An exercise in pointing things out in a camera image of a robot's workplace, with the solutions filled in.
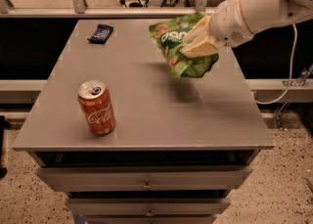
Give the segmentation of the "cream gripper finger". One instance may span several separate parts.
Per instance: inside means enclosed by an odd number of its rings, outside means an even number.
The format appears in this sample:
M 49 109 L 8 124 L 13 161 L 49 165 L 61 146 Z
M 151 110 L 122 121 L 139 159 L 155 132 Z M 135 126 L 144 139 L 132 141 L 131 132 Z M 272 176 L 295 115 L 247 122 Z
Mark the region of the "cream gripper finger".
M 187 58 L 197 58 L 216 54 L 218 49 L 225 45 L 214 36 L 187 37 L 183 40 L 184 46 L 180 53 Z
M 183 38 L 185 43 L 191 43 L 198 36 L 207 35 L 208 25 L 210 22 L 211 15 L 206 15 L 200 19 L 193 28 Z

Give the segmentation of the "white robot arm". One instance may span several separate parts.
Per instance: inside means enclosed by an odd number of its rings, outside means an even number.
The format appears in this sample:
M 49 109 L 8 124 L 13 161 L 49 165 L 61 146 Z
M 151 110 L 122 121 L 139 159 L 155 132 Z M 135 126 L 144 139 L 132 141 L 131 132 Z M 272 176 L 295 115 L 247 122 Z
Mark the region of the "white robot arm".
M 183 38 L 180 52 L 196 58 L 237 47 L 257 33 L 312 19 L 313 0 L 226 0 Z

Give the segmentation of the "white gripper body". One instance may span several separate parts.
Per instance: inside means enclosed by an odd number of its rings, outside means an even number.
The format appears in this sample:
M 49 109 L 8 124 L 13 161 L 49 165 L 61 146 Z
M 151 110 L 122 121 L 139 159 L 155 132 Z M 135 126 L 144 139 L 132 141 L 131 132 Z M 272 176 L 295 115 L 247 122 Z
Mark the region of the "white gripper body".
M 241 0 L 226 0 L 211 15 L 209 32 L 229 47 L 237 47 L 253 37 L 243 16 Z

